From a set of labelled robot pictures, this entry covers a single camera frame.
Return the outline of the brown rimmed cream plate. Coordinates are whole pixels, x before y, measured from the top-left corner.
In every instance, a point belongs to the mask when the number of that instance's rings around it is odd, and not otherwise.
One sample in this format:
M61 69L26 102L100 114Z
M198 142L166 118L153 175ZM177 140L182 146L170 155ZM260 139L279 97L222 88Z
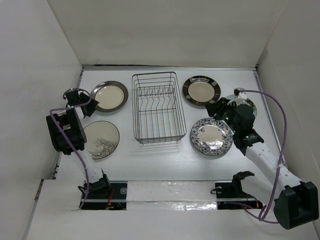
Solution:
M122 108L129 97L128 89L118 81L105 81L98 84L92 91L91 97L98 102L95 109L109 113Z

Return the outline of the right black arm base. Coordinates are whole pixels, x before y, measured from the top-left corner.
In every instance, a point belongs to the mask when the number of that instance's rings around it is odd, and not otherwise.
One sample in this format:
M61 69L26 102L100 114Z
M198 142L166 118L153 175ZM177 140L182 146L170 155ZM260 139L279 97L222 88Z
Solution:
M263 208L263 204L253 196L246 193L237 192L231 181L216 182L214 188L210 191L210 193L216 196L218 210L261 210ZM218 202L218 198L254 198L256 199L256 202Z

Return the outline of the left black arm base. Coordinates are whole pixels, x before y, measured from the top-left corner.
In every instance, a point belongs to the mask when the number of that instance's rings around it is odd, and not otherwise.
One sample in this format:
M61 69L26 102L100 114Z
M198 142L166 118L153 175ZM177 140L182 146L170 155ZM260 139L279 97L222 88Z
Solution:
M127 181L111 181L111 190L107 193L94 195L90 193L85 199L85 189L83 186L78 187L81 192L79 205L82 210L126 210L127 209Z

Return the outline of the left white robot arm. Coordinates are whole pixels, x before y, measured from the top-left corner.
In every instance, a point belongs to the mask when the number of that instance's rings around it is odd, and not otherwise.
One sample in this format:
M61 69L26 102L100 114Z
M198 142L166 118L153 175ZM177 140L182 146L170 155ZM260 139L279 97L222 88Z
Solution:
M111 183L86 150L87 136L81 123L81 119L92 115L98 102L82 88L68 89L62 98L66 106L51 109L46 116L52 145L57 152L71 157L84 175L84 185L78 187L83 194L107 198L112 192Z

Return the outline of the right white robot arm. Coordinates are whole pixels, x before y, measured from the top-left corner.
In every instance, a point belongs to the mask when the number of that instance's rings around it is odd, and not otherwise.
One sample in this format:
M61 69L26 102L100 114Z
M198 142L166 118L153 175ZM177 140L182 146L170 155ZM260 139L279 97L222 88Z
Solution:
M234 175L231 191L237 197L249 194L272 210L286 230L319 218L318 189L311 181L304 182L291 173L280 157L275 157L263 138L254 130L254 110L244 100L221 98L205 108L210 117L221 120L232 131L233 143L268 179L262 183L251 172Z

